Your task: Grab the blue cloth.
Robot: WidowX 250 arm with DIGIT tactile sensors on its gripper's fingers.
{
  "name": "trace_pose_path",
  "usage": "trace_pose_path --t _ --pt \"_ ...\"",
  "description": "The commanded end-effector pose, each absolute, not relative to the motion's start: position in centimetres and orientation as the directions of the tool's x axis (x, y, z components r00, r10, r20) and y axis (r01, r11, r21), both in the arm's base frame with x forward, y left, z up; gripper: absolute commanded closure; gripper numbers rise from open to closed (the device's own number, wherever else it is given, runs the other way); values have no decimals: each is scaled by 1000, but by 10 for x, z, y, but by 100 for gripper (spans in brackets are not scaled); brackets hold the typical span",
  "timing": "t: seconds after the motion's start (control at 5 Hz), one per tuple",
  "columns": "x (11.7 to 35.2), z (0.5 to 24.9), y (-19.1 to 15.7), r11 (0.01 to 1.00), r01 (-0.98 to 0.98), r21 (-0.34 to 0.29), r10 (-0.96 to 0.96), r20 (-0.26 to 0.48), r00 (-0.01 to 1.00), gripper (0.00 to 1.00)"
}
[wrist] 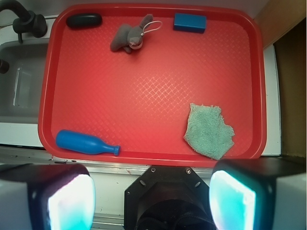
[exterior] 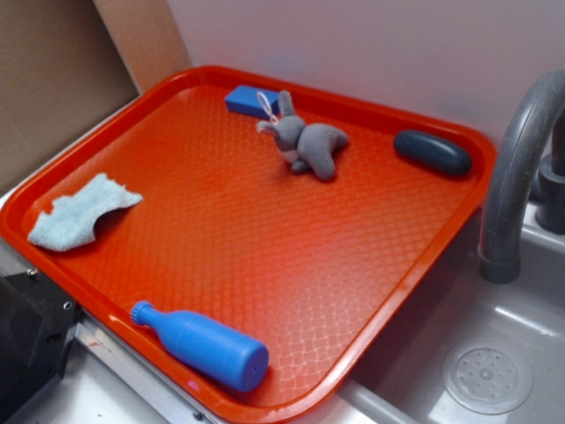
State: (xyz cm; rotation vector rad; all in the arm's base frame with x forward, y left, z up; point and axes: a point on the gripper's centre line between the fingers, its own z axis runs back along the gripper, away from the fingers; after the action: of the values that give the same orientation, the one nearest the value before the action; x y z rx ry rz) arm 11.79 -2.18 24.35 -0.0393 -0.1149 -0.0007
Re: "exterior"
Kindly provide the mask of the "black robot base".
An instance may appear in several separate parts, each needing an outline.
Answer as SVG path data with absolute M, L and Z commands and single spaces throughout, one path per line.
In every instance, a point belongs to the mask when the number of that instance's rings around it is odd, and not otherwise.
M 63 379 L 79 306 L 37 269 L 1 278 L 1 422 Z

